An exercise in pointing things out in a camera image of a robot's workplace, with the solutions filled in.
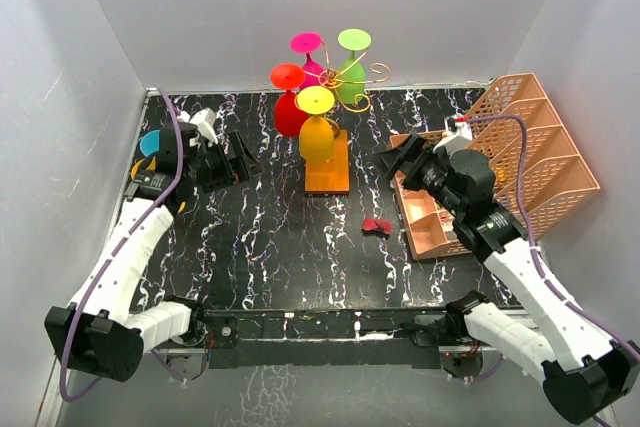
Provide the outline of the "yellow-base amber wine glass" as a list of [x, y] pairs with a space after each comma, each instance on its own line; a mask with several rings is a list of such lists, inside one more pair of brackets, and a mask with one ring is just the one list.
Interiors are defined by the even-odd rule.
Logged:
[[[176, 169], [160, 169], [154, 155], [139, 160], [131, 169], [130, 183], [125, 190], [127, 200], [141, 198], [156, 201], [175, 180]], [[161, 202], [173, 215], [186, 207], [189, 190], [177, 185]]]

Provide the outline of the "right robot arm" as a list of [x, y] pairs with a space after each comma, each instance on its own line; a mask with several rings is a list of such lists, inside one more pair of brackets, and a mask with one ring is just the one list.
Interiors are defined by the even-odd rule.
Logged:
[[495, 174], [474, 150], [448, 152], [411, 135], [377, 152], [387, 178], [426, 191], [453, 217], [457, 239], [516, 296], [536, 327], [530, 329], [472, 291], [447, 306], [447, 335], [477, 339], [516, 363], [542, 387], [555, 411], [580, 425], [627, 395], [639, 375], [639, 348], [575, 304], [543, 264], [532, 233], [494, 197]]

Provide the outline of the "yellow-base orange wine glass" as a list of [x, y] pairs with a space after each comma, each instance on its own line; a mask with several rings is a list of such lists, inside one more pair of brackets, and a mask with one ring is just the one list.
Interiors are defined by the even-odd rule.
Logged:
[[309, 117], [299, 133], [300, 155], [310, 163], [322, 163], [333, 155], [334, 133], [325, 114], [334, 106], [333, 93], [320, 85], [307, 87], [296, 97], [297, 107]]

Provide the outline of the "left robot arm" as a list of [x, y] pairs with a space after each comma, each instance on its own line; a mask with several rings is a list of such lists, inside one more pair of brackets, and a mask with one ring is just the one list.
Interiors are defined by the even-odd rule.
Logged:
[[200, 343], [207, 323], [198, 302], [171, 296], [141, 314], [130, 304], [147, 264], [174, 219], [196, 192], [212, 193], [262, 172], [238, 131], [228, 148], [194, 126], [159, 129], [156, 151], [131, 171], [120, 216], [91, 274], [44, 326], [57, 359], [72, 370], [125, 382], [144, 353], [177, 338]]

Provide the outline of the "blue wine glass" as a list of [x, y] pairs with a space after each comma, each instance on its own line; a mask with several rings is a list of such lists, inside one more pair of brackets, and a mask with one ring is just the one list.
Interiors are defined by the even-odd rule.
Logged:
[[138, 147], [144, 157], [152, 155], [159, 150], [160, 130], [152, 130], [147, 132], [139, 140]]

